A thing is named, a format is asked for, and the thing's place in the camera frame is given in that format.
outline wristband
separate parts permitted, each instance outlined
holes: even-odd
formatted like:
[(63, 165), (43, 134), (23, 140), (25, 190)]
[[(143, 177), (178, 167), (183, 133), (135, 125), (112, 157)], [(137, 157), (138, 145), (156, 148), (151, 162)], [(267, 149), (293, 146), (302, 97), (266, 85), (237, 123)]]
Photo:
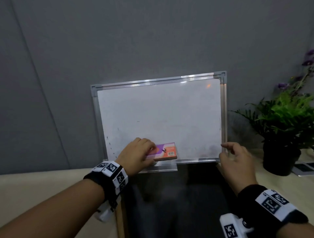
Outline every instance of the wristband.
[(243, 219), (259, 231), (275, 235), (287, 223), (307, 223), (308, 218), (275, 190), (254, 184), (238, 194)]
[(124, 168), (114, 161), (103, 161), (83, 179), (90, 179), (103, 188), (105, 201), (108, 200), (112, 211), (118, 205), (119, 194), (128, 183), (128, 176)]

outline wall seam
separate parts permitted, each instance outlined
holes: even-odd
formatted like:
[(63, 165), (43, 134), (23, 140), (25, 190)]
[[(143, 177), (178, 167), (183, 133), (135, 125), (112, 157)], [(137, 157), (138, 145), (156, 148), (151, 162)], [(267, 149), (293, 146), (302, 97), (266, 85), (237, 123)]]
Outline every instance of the wall seam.
[(31, 61), (31, 64), (32, 64), (32, 68), (34, 69), (34, 72), (35, 72), (35, 75), (36, 75), (37, 83), (38, 83), (39, 88), (40, 88), (40, 90), (41, 90), (41, 93), (42, 93), (42, 95), (43, 95), (43, 97), (44, 97), (44, 101), (45, 101), (45, 104), (46, 104), (46, 106), (47, 106), (47, 108), (48, 108), (49, 114), (50, 114), (50, 116), (51, 116), (51, 118), (52, 118), (52, 122), (53, 122), (54, 128), (55, 128), (55, 130), (56, 130), (56, 132), (57, 132), (58, 139), (59, 139), (59, 141), (60, 141), (60, 144), (61, 144), (63, 153), (64, 153), (64, 155), (65, 155), (65, 158), (66, 158), (66, 161), (67, 161), (67, 164), (68, 164), (68, 168), (71, 169), (71, 165), (70, 165), (68, 156), (67, 156), (67, 154), (66, 154), (65, 148), (64, 148), (64, 146), (63, 146), (62, 139), (61, 139), (61, 137), (60, 137), (60, 134), (59, 134), (59, 131), (58, 131), (58, 127), (57, 127), (55, 118), (53, 117), (51, 108), (50, 108), (50, 106), (49, 106), (49, 103), (48, 103), (48, 100), (47, 100), (47, 97), (46, 97), (46, 94), (45, 94), (45, 92), (44, 92), (44, 89), (43, 89), (43, 87), (42, 87), (42, 84), (41, 84), (41, 81), (40, 81), (40, 78), (39, 78), (39, 74), (38, 74), (37, 69), (36, 69), (36, 66), (35, 66), (35, 63), (34, 63), (32, 54), (31, 54), (30, 49), (29, 49), (29, 47), (28, 47), (28, 45), (27, 45), (27, 41), (26, 41), (26, 38), (25, 38), (25, 36), (24, 36), (24, 33), (23, 33), (23, 30), (22, 30), (20, 21), (19, 21), (19, 19), (18, 19), (17, 14), (16, 14), (15, 7), (14, 7), (14, 3), (13, 3), (12, 0), (10, 0), (10, 3), (11, 3), (12, 11), (13, 11), (13, 14), (14, 14), (14, 18), (15, 18), (15, 20), (16, 20), (16, 22), (17, 22), (18, 28), (19, 28), (19, 30), (20, 30), (20, 33), (21, 33), (21, 36), (22, 36), (22, 39), (23, 39), (23, 42), (24, 42), (24, 46), (25, 46), (26, 51), (27, 51), (27, 53), (28, 53), (28, 55), (29, 55), (29, 57), (30, 57), (30, 61)]

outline left hand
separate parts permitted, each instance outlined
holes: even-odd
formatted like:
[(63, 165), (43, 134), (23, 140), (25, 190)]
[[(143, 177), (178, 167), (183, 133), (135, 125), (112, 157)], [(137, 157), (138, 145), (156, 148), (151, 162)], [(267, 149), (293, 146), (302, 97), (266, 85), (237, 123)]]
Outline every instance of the left hand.
[(116, 162), (128, 176), (135, 175), (155, 162), (153, 159), (145, 159), (147, 153), (155, 147), (155, 143), (149, 139), (136, 138), (121, 151)]

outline gray wall panel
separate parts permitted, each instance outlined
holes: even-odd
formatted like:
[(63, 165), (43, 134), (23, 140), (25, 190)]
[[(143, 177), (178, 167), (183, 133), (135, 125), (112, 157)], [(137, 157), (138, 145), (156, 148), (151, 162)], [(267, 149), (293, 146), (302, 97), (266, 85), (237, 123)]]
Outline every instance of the gray wall panel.
[(0, 174), (68, 169), (10, 1), (0, 1)]
[[(300, 69), (312, 0), (13, 0), (72, 168), (101, 160), (89, 85), (228, 71), (228, 109)], [(230, 140), (260, 138), (229, 113)]]

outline aluminum frame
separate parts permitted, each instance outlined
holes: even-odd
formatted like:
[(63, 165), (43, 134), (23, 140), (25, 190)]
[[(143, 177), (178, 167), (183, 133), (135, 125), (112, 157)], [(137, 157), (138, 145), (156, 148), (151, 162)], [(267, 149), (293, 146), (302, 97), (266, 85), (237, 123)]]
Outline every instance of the aluminum frame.
[[(130, 82), (122, 83), (112, 83), (112, 84), (94, 84), (90, 86), (91, 94), (93, 97), (95, 118), (98, 131), (98, 139), (100, 145), (100, 154), (103, 156), (102, 160), (108, 160), (104, 130), (101, 121), (101, 114), (99, 108), (98, 94), (97, 91), (107, 90), (107, 89), (117, 89), (117, 88), (127, 88), (127, 87), (138, 87), (145, 85), (155, 85), (155, 84), (167, 84), (167, 83), (177, 83), (184, 81), (194, 81), (203, 79), (220, 79), (220, 104), (221, 104), (221, 142), (227, 141), (227, 72), (218, 71), (213, 73), (202, 73), (202, 74), (192, 74), (178, 77), (169, 78), (155, 78), (149, 80), (136, 80)], [(219, 162), (219, 158), (201, 158), (201, 159), (176, 159), (176, 160), (165, 160), (158, 161), (156, 164), (142, 172), (164, 172), (164, 171), (176, 171), (176, 166), (174, 166), (173, 161), (176, 164), (190, 164), (190, 163), (200, 163), (200, 162)]]

